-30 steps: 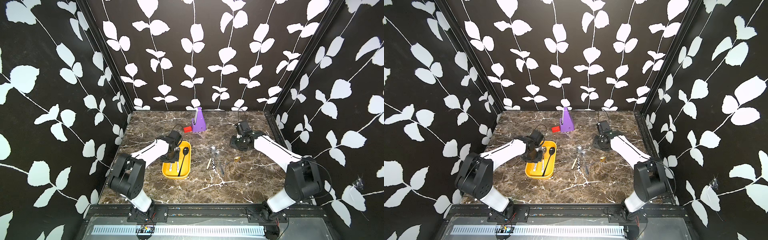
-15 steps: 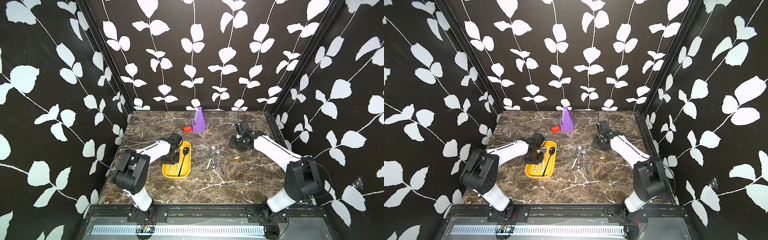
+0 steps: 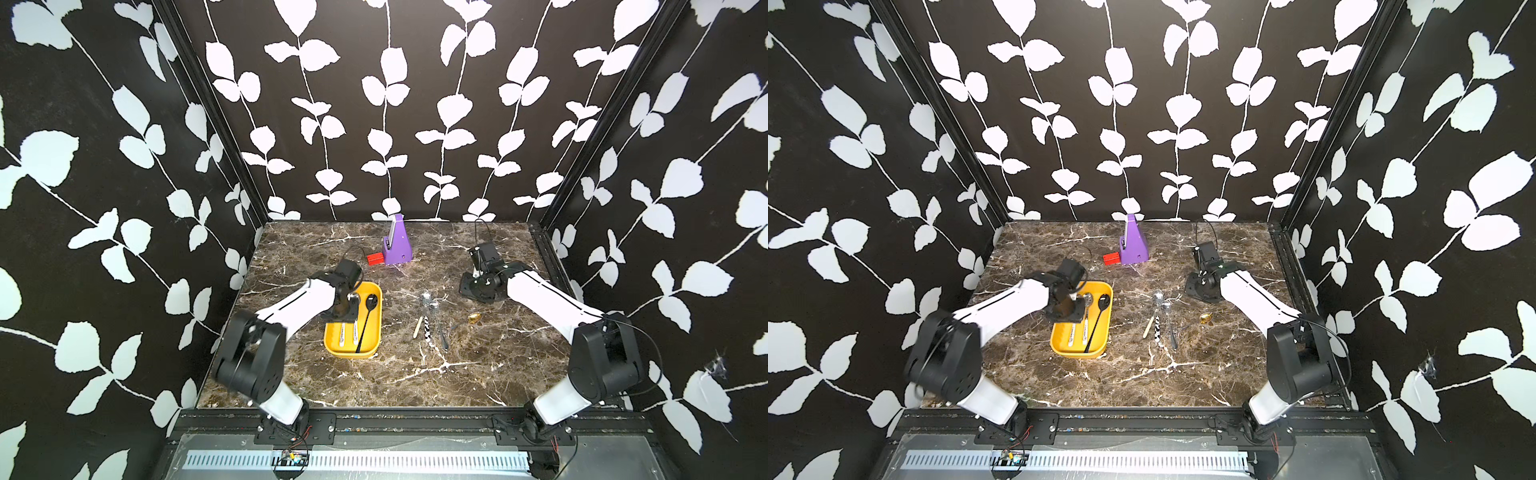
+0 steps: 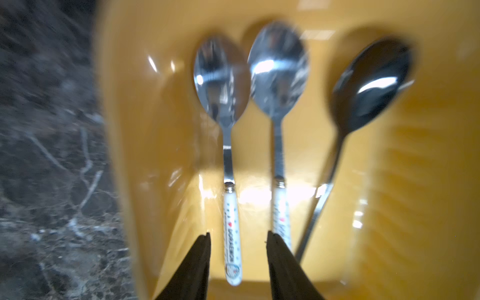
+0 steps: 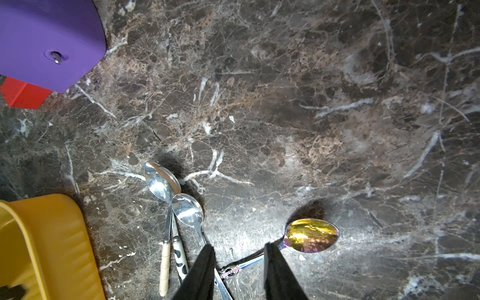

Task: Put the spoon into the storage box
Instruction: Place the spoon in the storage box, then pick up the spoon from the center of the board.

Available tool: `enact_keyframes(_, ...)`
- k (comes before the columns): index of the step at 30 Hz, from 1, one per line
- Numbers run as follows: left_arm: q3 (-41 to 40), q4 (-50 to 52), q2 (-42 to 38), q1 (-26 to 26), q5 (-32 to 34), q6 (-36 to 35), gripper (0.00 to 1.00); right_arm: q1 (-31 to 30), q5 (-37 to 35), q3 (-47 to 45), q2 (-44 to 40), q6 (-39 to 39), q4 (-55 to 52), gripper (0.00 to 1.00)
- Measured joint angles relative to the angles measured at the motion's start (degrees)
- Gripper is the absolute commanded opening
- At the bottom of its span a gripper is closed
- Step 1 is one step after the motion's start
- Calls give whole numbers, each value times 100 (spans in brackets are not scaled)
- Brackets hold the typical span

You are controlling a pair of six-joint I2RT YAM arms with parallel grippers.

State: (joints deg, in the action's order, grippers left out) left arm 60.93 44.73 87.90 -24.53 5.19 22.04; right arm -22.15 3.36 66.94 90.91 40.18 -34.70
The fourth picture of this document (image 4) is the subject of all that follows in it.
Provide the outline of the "black long spoon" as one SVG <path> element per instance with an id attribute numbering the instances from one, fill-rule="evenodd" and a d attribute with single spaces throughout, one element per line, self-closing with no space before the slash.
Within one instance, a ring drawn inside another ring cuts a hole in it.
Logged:
<path id="1" fill-rule="evenodd" d="M 334 188 L 344 142 L 349 134 L 379 116 L 403 89 L 414 64 L 412 47 L 398 37 L 384 37 L 364 48 L 349 64 L 331 93 L 331 117 L 337 129 L 326 176 L 295 258 L 304 256 L 316 222 Z"/>

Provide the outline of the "white handled steel spoon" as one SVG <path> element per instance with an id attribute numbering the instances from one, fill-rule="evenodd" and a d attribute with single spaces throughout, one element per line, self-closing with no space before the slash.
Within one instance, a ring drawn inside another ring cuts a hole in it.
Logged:
<path id="1" fill-rule="evenodd" d="M 224 270 L 226 281 L 239 286 L 243 267 L 232 131 L 250 99 L 250 68 L 240 47 L 227 36 L 215 34 L 198 47 L 192 77 L 203 109 L 222 131 Z"/>

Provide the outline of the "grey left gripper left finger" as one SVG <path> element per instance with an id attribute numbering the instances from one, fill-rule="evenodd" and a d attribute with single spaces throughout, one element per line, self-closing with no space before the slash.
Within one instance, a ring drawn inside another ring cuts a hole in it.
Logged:
<path id="1" fill-rule="evenodd" d="M 199 235 L 156 300 L 205 300 L 210 275 L 211 236 Z"/>

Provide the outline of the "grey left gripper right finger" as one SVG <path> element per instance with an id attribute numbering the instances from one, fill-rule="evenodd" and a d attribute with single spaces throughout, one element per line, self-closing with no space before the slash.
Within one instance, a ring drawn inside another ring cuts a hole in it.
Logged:
<path id="1" fill-rule="evenodd" d="M 269 231 L 266 249 L 272 299 L 325 300 L 280 235 Z"/>

